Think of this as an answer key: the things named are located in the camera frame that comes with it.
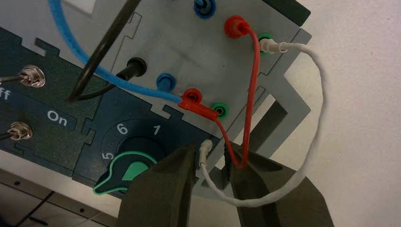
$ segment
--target cable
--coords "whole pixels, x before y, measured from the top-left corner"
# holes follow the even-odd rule
[[[245,125],[244,125],[244,137],[242,140],[242,163],[243,166],[246,167],[248,165],[248,149],[249,149],[249,137],[251,134],[251,122],[252,122],[252,114],[253,114],[253,102],[255,100],[255,89],[256,89],[256,81],[259,73],[259,64],[261,61],[261,54],[259,48],[259,39],[257,34],[251,29],[248,29],[249,35],[253,41],[253,67],[252,67],[252,75],[251,82],[249,83],[248,89],[248,101],[246,103],[246,114],[245,114]]]
[[[205,163],[200,163],[202,174],[205,177],[206,182],[208,183],[209,187],[224,201],[227,203],[230,203],[234,206],[237,207],[259,207],[262,205],[266,205],[269,203],[276,202],[277,200],[281,199],[288,193],[290,193],[293,189],[298,187],[298,185],[305,179],[306,177],[306,172],[309,170],[311,166],[311,161],[312,157],[315,155],[316,150],[317,150],[317,144],[318,141],[320,140],[320,132],[321,132],[321,126],[322,126],[322,121],[325,116],[326,112],[326,87],[325,87],[325,80],[326,80],[326,73],[325,69],[321,63],[321,60],[317,53],[315,53],[312,49],[310,49],[308,46],[304,44],[288,44],[288,43],[281,43],[281,44],[271,44],[271,47],[269,50],[275,49],[275,52],[284,52],[286,50],[299,50],[301,52],[304,52],[308,54],[314,63],[316,64],[317,68],[319,69],[320,72],[320,77],[321,77],[321,83],[322,83],[322,97],[323,97],[323,102],[322,102],[322,108],[320,110],[320,116],[318,120],[318,125],[316,128],[316,133],[314,135],[314,138],[309,146],[308,153],[306,154],[306,157],[304,159],[304,162],[302,163],[301,167],[298,169],[297,172],[292,175],[292,177],[278,190],[275,190],[261,198],[258,199],[250,199],[250,200],[239,200],[236,198],[231,198],[226,196],[222,191],[220,191],[216,185],[213,183],[211,180],[208,171],[206,169]]]
[[[118,35],[125,27],[127,21],[130,19],[131,15],[135,11],[136,7],[140,3],[140,0],[127,0],[122,7],[121,11],[118,13],[117,17],[114,19],[112,25],[103,36],[102,40],[96,47],[95,51],[89,58],[84,69],[81,71],[79,79],[71,92],[68,100],[75,101],[84,91],[86,85],[88,84],[90,78],[94,74],[95,70],[99,66],[102,59],[105,57]]]
[[[129,1],[127,1],[127,3],[124,5],[124,8],[122,9],[122,11],[126,8],[126,6],[127,6],[127,4],[128,3],[130,3],[129,4],[129,7],[132,7],[132,6],[134,6],[134,4],[132,3],[132,1],[133,0],[129,0]],[[85,51],[80,47],[80,45],[78,44],[78,42],[77,42],[77,40],[75,39],[75,37],[74,37],[74,35],[72,34],[72,32],[71,32],[71,30],[70,30],[70,28],[69,28],[69,26],[68,26],[68,24],[67,24],[67,21],[66,21],[66,19],[65,19],[65,16],[64,16],[64,13],[63,13],[63,11],[62,11],[62,7],[61,7],[61,0],[49,0],[49,5],[50,5],[50,9],[51,9],[51,11],[52,11],[52,15],[53,15],[53,19],[54,19],[54,22],[55,22],[55,24],[56,24],[56,26],[57,26],[57,28],[58,28],[58,30],[59,30],[59,32],[60,32],[60,34],[61,34],[61,36],[62,36],[62,38],[63,38],[63,40],[64,40],[64,42],[67,44],[67,46],[71,49],[71,51],[73,52],[73,54],[83,63],[83,64],[86,64],[88,61],[89,61],[89,56],[85,53]],[[94,60],[92,60],[92,64],[91,65],[88,65],[88,67],[93,67],[95,64],[94,63],[96,63],[96,62],[93,62]],[[135,85],[135,84],[132,84],[132,83],[130,83],[130,82],[128,82],[128,81],[125,81],[125,80],[123,80],[123,79],[120,79],[120,78],[118,78],[118,77],[116,77],[115,75],[113,75],[112,73],[110,73],[109,71],[107,71],[107,70],[105,70],[104,68],[102,68],[102,67],[95,67],[95,71],[94,71],[98,76],[100,76],[102,79],[104,79],[104,80],[106,80],[107,82],[109,82],[109,83],[111,83],[111,84],[114,84],[114,85],[116,85],[116,86],[118,86],[118,87],[120,87],[120,88],[122,88],[122,89],[126,89],[126,90],[129,90],[129,91],[132,91],[132,92],[135,92],[135,93],[139,93],[139,94],[142,94],[142,95],[146,95],[146,96],[152,96],[152,97],[158,97],[158,98],[162,98],[162,99],[165,99],[165,100],[169,100],[169,101],[172,101],[172,102],[174,102],[174,103],[180,103],[181,101],[182,101],[182,99],[179,97],[179,96],[176,96],[176,95],[173,95],[173,94],[170,94],[170,93],[167,93],[167,92],[161,92],[161,91],[157,91],[157,90],[153,90],[153,89],[150,89],[150,88],[146,88],[146,87],[142,87],[142,86],[139,86],[139,85]],[[85,71],[83,71],[83,73],[81,74],[81,75],[83,75],[83,76],[86,76],[86,75],[89,75],[89,77],[92,75],[92,74],[89,74],[89,71],[88,70],[85,70]],[[78,86],[82,86],[82,85],[84,85],[84,83],[87,83],[88,82],[88,78],[85,78],[85,81],[83,81],[83,80],[78,80],[77,81],[77,85]],[[73,92],[73,94],[72,95],[77,95],[78,94],[78,92],[81,92],[82,93],[82,91],[83,90],[81,90],[82,88],[80,87],[79,89],[77,88],[77,89],[75,89],[74,90],[74,92]],[[74,101],[74,100],[76,100],[77,99],[77,97],[71,97],[72,99],[70,99],[70,101]]]
[[[222,125],[221,122],[220,122],[219,120],[217,120],[217,119],[215,120],[215,122],[216,122],[218,128],[220,129],[221,134],[223,134],[224,142],[225,142],[226,145],[227,145],[228,153],[230,154],[231,160],[233,160],[234,165],[235,165],[236,167],[238,167],[238,168],[243,168],[243,164],[242,164],[240,161],[238,161],[238,159],[237,159],[236,156],[234,155],[234,151],[233,151],[233,149],[232,149],[232,147],[231,147],[231,142],[230,142],[230,140],[228,139],[227,132],[226,132],[226,130],[224,130],[223,125]]]
[[[223,125],[217,119],[215,120],[217,126],[220,128],[221,134],[223,134],[224,140],[227,145],[228,152],[230,154],[231,159],[233,160],[234,165],[237,168],[245,168],[248,165],[248,153],[249,153],[249,137],[251,134],[251,122],[252,122],[252,114],[253,114],[253,102],[255,99],[255,89],[256,89],[256,81],[259,73],[259,65],[260,65],[260,47],[259,47],[259,39],[257,34],[249,27],[247,29],[248,34],[252,38],[253,42],[253,66],[251,73],[251,81],[249,83],[248,88],[248,100],[246,103],[246,114],[245,114],[245,123],[244,123],[244,137],[242,142],[242,162],[240,163],[236,156],[234,155],[233,149],[231,148],[230,140],[228,139],[227,133],[224,130]]]
[[[6,140],[6,139],[8,139],[8,138],[11,138],[12,136],[13,136],[13,135],[12,135],[11,133],[9,133],[9,132],[0,134],[0,141]]]
[[[195,4],[197,4],[200,7],[203,7],[203,5],[205,5],[205,3],[203,2],[203,0],[194,0]]]
[[[35,208],[33,208],[24,218],[22,218],[16,225],[15,227],[18,227],[24,223],[35,211],[37,211],[43,204],[46,202],[52,195],[54,194],[54,191],[51,191]]]
[[[88,99],[96,98],[96,97],[101,96],[101,95],[103,95],[104,93],[110,91],[110,90],[113,89],[113,88],[115,88],[115,85],[114,85],[114,84],[108,84],[108,85],[107,85],[106,87],[104,87],[103,89],[100,89],[100,90],[98,90],[98,91],[96,91],[96,92],[94,92],[94,93],[87,94],[87,95],[80,95],[80,96],[78,97],[78,100],[79,100],[79,101],[82,101],[82,100],[88,100]]]

